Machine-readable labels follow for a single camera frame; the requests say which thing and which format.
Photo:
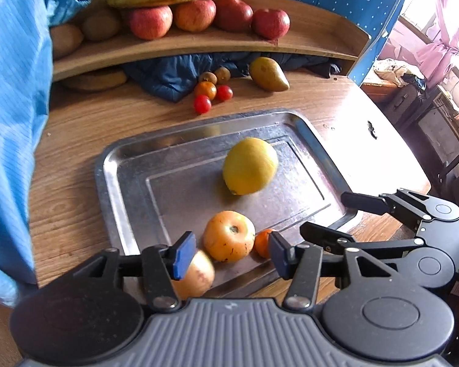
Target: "blue gripper pad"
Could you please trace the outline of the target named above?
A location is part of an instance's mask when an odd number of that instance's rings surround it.
[[[284,280],[292,278],[291,266],[288,260],[291,245],[282,237],[269,236],[269,254],[275,266],[275,270]]]
[[[180,280],[184,278],[185,273],[196,254],[196,236],[194,233],[190,232],[181,244],[176,243],[175,246],[177,249],[175,252],[175,261],[173,263],[172,279]]]

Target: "red cherry tomato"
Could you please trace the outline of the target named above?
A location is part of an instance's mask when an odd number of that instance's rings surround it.
[[[227,85],[218,85],[216,98],[220,101],[227,101],[233,97],[233,90]]]
[[[198,114],[204,114],[211,110],[211,100],[206,95],[197,95],[194,99],[194,109]]]

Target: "gray ribbed plastic cover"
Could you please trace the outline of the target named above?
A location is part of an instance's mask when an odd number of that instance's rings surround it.
[[[179,312],[152,317],[133,343],[110,360],[96,365],[358,367],[375,364],[334,347],[310,316],[285,312],[271,299],[194,299]],[[416,365],[449,364],[434,357]],[[44,365],[25,359],[19,366]]]

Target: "small orange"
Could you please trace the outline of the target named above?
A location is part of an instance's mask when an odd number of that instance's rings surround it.
[[[216,92],[216,86],[210,81],[201,81],[194,88],[194,94],[196,96],[206,95],[210,100],[213,100],[216,97]]]
[[[258,232],[258,234],[255,236],[255,244],[253,245],[253,248],[255,248],[258,255],[260,255],[262,258],[270,258],[269,235],[273,231],[274,229],[265,229],[262,230],[262,232]]]

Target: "kiwi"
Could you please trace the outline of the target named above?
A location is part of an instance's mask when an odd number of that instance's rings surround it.
[[[204,72],[199,76],[199,82],[201,81],[209,81],[213,83],[214,85],[216,85],[216,83],[218,82],[218,78],[216,77],[214,73]]]
[[[111,9],[101,9],[82,23],[82,32],[89,41],[111,39],[121,29],[119,15]]]
[[[214,74],[218,78],[218,84],[226,84],[231,78],[230,71],[223,66],[215,70]]]

